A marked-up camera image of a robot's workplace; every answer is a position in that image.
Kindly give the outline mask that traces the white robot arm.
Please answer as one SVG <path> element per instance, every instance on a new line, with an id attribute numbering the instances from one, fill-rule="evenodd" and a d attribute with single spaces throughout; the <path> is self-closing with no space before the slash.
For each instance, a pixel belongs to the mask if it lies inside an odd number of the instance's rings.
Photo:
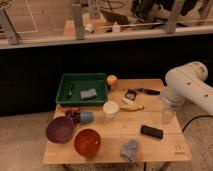
<path id="1" fill-rule="evenodd" d="M 205 83 L 207 76 L 207 67 L 198 61 L 169 70 L 160 94 L 163 106 L 175 109 L 188 99 L 213 116 L 213 87 Z"/>

